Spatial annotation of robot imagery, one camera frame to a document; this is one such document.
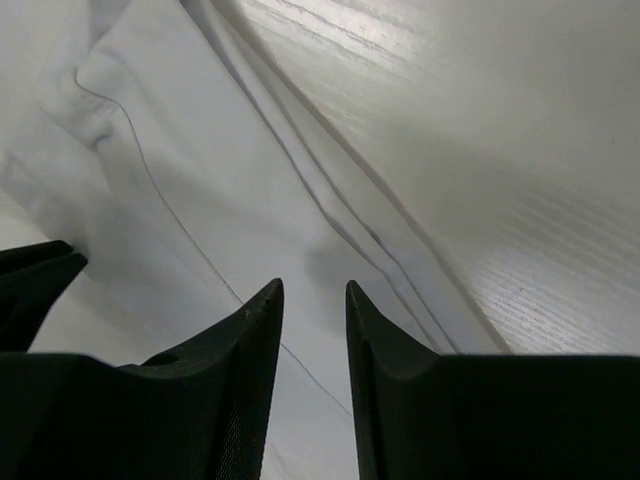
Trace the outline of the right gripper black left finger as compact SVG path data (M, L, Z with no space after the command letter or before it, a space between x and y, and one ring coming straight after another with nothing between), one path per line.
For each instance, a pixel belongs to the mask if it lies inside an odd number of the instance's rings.
M1 357L5 479L256 479L283 323L275 279L140 365Z

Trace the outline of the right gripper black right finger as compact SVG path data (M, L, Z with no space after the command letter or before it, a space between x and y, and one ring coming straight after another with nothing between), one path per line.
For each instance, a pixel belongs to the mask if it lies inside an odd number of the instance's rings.
M346 287L363 479L635 479L639 360L440 355Z

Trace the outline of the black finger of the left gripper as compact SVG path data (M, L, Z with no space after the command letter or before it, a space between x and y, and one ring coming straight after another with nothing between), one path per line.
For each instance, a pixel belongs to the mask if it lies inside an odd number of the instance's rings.
M1 252L1 350L26 352L59 297L87 265L64 241Z

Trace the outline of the white skirt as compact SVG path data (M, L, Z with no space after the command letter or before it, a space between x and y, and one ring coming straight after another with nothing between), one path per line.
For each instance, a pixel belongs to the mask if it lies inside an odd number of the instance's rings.
M284 284L261 475L355 479L345 290L439 353L497 332L425 236L207 1L76 1L1 149L1 187L89 258L78 296L166 348Z

